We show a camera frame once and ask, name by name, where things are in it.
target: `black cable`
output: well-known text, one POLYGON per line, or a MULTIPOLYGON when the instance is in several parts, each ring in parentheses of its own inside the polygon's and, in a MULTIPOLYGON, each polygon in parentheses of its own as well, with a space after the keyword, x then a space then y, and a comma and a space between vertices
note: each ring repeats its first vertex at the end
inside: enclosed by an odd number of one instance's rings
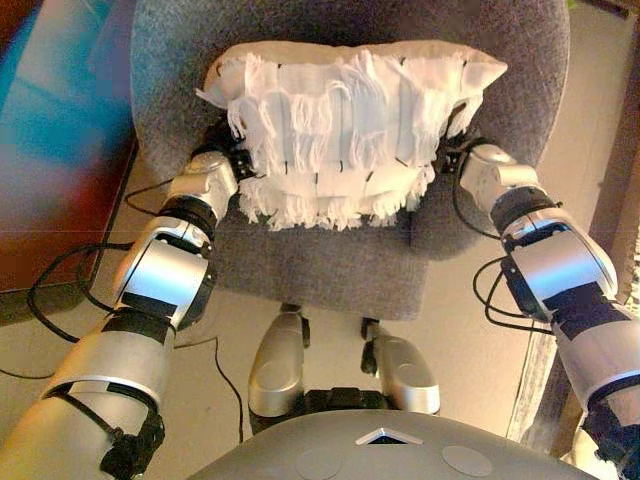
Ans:
POLYGON ((19 378, 21 380, 44 380, 45 378, 53 377, 53 373, 49 373, 47 375, 23 375, 21 373, 9 372, 8 370, 4 370, 0 368, 0 373, 3 373, 9 377, 19 378))
POLYGON ((78 268, 76 270, 76 285, 80 289, 82 294, 85 296, 85 298, 89 300, 92 304, 94 304, 98 308, 101 308, 107 313, 113 313, 115 310, 112 307, 101 302, 100 300, 98 300, 96 297, 93 296, 93 294, 89 290, 88 282, 82 278, 82 275, 86 271, 87 261, 89 260, 89 258, 91 258, 92 254, 93 254, 93 251, 88 251, 84 256, 84 259, 78 262, 78 268))
POLYGON ((88 243, 85 245, 78 245, 69 250, 67 250, 62 255, 58 255, 53 262, 47 267, 47 269, 42 272, 42 274, 38 277, 35 283, 31 286, 29 291, 27 292, 27 305, 33 313, 34 317, 36 317, 40 323, 42 323, 45 327, 51 330, 53 333, 58 335, 60 338, 66 340, 67 342, 77 343, 79 338, 71 335, 70 333, 65 332, 63 329, 54 324, 51 320, 47 318, 47 316, 42 313, 40 308, 36 305, 36 292, 40 287, 40 284, 47 279, 47 277, 53 272, 60 263, 62 263, 67 258, 86 251, 92 250, 101 250, 101 249, 110 249, 110 250, 129 250, 133 243, 88 243))
POLYGON ((496 288, 498 288, 498 284, 500 283, 500 280, 502 280, 503 276, 504 276, 504 273, 500 272, 496 277, 495 281, 493 282, 493 285, 491 286, 491 290, 489 290, 489 295, 487 296, 487 303, 484 306, 484 316, 487 317, 487 320, 489 320, 490 323, 497 325, 499 327, 511 328, 513 330, 523 330, 525 332, 544 333, 545 335, 553 335, 554 333, 551 330, 547 330, 545 328, 536 328, 534 326, 527 327, 524 325, 516 325, 513 323, 504 323, 491 318, 491 313, 490 313, 491 300, 493 299, 493 294, 495 293, 496 288))
POLYGON ((183 343, 182 345, 176 345, 173 348, 175 350, 180 350, 181 348, 197 347, 199 345, 204 345, 205 343, 211 343, 213 341, 216 341, 217 338, 218 338, 218 336, 216 335, 215 337, 209 337, 209 338, 205 338, 203 340, 197 340, 195 342, 189 342, 189 343, 183 343))
POLYGON ((131 201, 131 199, 133 197, 137 196, 137 195, 140 195, 142 193, 148 192, 150 190, 155 190, 156 188, 160 188, 163 185, 166 185, 167 183, 171 183, 172 180, 173 180, 173 178, 170 178, 169 180, 165 180, 164 182, 160 182, 160 183, 157 183, 155 185, 151 185, 150 187, 144 187, 144 188, 141 188, 139 190, 134 190, 133 192, 130 192, 127 195, 125 195, 124 203, 126 203, 129 207, 133 208, 134 210, 136 210, 136 211, 138 211, 140 213, 145 213, 147 215, 151 215, 152 217, 157 217, 158 216, 158 212, 152 212, 151 210, 147 210, 146 208, 139 207, 138 205, 133 203, 131 201))
POLYGON ((502 315, 504 315, 506 317, 511 317, 511 318, 529 318, 528 315, 522 315, 521 313, 512 313, 512 312, 508 312, 506 310, 502 310, 501 308, 494 307, 493 305, 490 305, 489 302, 482 297, 482 295, 480 295, 480 291, 478 290, 478 280, 480 278, 480 275, 482 274, 482 272, 484 272, 491 265, 494 265, 494 264, 500 262, 504 258, 506 258, 506 257, 499 257, 499 258, 496 258, 494 260, 491 260, 490 262, 485 263, 483 266, 481 266, 478 269, 478 271, 473 276, 473 282, 472 282, 473 293, 475 294, 476 298, 478 300, 480 300, 480 303, 482 303, 484 306, 489 305, 489 309, 494 311, 494 312, 496 312, 496 313, 500 313, 500 314, 502 314, 502 315))
POLYGON ((460 178, 462 177, 462 170, 464 167, 464 164, 466 163, 466 159, 464 162, 461 162, 460 165, 458 165, 458 171, 456 172, 456 178, 455 181, 453 182, 453 188, 451 189, 451 197, 452 197, 452 203, 453 203, 453 209, 456 212, 456 216, 458 217, 458 219, 469 229, 473 230, 476 233, 479 233, 480 235, 487 237, 487 238, 492 238, 493 240, 500 240, 500 236, 499 235, 494 235, 493 233, 489 233, 489 232, 485 232, 484 230, 476 227, 475 225, 473 225, 469 220, 467 220, 464 215, 462 214, 462 211, 460 210, 460 205, 458 204, 458 185, 460 184, 460 178))
POLYGON ((218 369, 218 373, 220 373, 220 376, 222 378, 224 378, 224 380, 227 382, 227 385, 229 385, 231 390, 233 390, 233 393, 235 394, 236 399, 238 400, 238 410, 239 410, 238 443, 242 443, 242 442, 244 442, 244 430, 243 430, 244 412, 242 411, 242 397, 240 396, 240 393, 238 392, 238 389, 235 387, 235 385, 231 382, 231 380, 229 380, 229 377, 227 377, 224 374, 224 372, 222 371, 222 367, 220 366, 220 362, 218 361, 218 346, 219 346, 218 337, 217 336, 213 337, 212 340, 216 342, 214 359, 215 359, 215 362, 216 362, 216 368, 218 369))

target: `gray fabric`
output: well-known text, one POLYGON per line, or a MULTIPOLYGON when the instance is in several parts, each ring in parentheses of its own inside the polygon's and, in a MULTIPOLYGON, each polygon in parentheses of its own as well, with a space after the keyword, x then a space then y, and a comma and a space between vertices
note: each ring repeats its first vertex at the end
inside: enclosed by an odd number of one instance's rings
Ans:
POLYGON ((218 285, 298 305, 413 320, 427 269, 426 259, 408 248, 409 237, 406 213, 394 228, 269 232, 232 208, 216 238, 218 285))
MULTIPOLYGON (((535 166, 551 134, 567 74, 566 2, 482 2, 477 13, 474 28, 462 22, 454 40, 506 62, 509 69, 485 91, 472 125, 519 162, 535 166)), ((412 248, 438 259, 455 256, 480 238, 457 220, 444 183, 427 192, 422 203, 429 207, 419 209, 412 223, 412 248)), ((492 230, 468 195, 460 204, 475 225, 492 230)))
MULTIPOLYGON (((565 0, 477 3, 138 0, 132 88, 141 160, 157 179, 184 165, 216 115, 194 95, 194 88, 202 86, 213 60, 234 44, 293 40, 360 45, 433 38, 464 43, 509 63, 510 71, 489 88, 478 124, 514 156, 535 164, 566 71, 565 0)), ((398 227, 384 230, 267 233, 232 210, 219 235, 225 257, 221 285, 382 319, 416 318, 428 258, 424 252, 439 258, 454 255, 472 234, 451 216, 444 194, 435 194, 428 208, 413 214, 413 239, 407 222, 403 217, 398 227), (437 234, 434 218, 440 222, 437 234), (423 253, 412 252, 410 244, 423 253)))

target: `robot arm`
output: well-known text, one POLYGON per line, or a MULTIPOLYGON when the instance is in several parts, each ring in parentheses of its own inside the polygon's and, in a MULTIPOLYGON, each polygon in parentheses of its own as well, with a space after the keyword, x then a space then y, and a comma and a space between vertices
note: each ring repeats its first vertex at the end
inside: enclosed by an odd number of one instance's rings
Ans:
POLYGON ((213 284, 213 233, 237 184, 197 152, 115 276, 117 303, 74 345, 0 451, 0 479, 139 478, 164 438, 159 410, 177 330, 213 284))
POLYGON ((640 321, 616 302, 607 254, 552 202, 533 168, 488 143, 468 149, 460 185, 487 213, 519 308, 551 325, 583 428, 621 476, 640 471, 640 321))

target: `white fringe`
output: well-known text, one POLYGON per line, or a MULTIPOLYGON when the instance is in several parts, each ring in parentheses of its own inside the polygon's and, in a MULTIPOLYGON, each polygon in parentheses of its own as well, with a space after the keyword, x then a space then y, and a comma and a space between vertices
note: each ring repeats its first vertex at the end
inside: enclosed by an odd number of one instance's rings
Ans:
POLYGON ((353 108, 349 163, 356 170, 372 170, 389 158, 384 84, 376 75, 368 50, 354 56, 341 72, 353 108))
MULTIPOLYGON (((446 132, 449 137, 464 131, 482 104, 481 93, 461 100, 452 92, 424 88, 396 59, 381 59, 366 50, 348 63, 337 62, 340 79, 327 82, 321 95, 286 92, 277 83, 275 64, 252 54, 244 61, 244 94, 228 102, 227 118, 233 134, 244 139, 243 148, 251 153, 258 176, 240 182, 240 209, 250 222, 258 222, 260 216, 269 217, 267 224, 274 231, 296 225, 332 230, 356 228, 361 225, 362 214, 370 214, 372 226, 394 225, 396 212, 402 207, 409 211, 417 209, 433 181, 435 171, 430 162, 436 158, 454 105, 465 103, 452 119, 446 132), (412 185, 406 191, 389 191, 373 198, 363 197, 360 192, 350 197, 316 198, 293 195, 262 181, 264 175, 285 175, 292 171, 339 175, 322 169, 334 128, 331 101, 335 96, 330 96, 334 89, 340 89, 343 99, 352 107, 353 133, 348 158, 344 159, 345 168, 372 172, 394 161, 395 152, 388 151, 386 145, 388 95, 384 82, 376 75, 374 60, 386 62, 412 91, 414 101, 407 123, 413 135, 413 153, 406 163, 409 167, 422 167, 412 185), (284 116, 280 109, 285 109, 284 116), (270 111, 282 122, 274 125, 270 111), (290 124, 284 121, 287 114, 290 124), (288 148, 293 145, 292 165, 285 164, 283 135, 289 136, 288 148)), ((198 95, 208 99, 207 93, 198 95)))
POLYGON ((447 138, 455 137, 460 132, 464 133, 467 131, 467 127, 471 123, 473 116, 480 108, 480 105, 482 105, 482 93, 474 97, 469 97, 465 99, 464 102, 464 108, 459 111, 451 121, 449 131, 447 132, 447 138))

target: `white pillow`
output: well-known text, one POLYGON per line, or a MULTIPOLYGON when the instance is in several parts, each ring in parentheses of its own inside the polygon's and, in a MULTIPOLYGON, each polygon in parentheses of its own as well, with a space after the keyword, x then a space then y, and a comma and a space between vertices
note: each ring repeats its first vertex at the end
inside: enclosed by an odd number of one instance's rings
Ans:
POLYGON ((227 110, 251 153, 240 182, 250 221, 342 230, 415 209, 440 137, 464 131, 506 64, 470 47, 411 41, 360 47, 236 45, 197 94, 227 110), (464 105, 447 130, 451 113, 464 105))

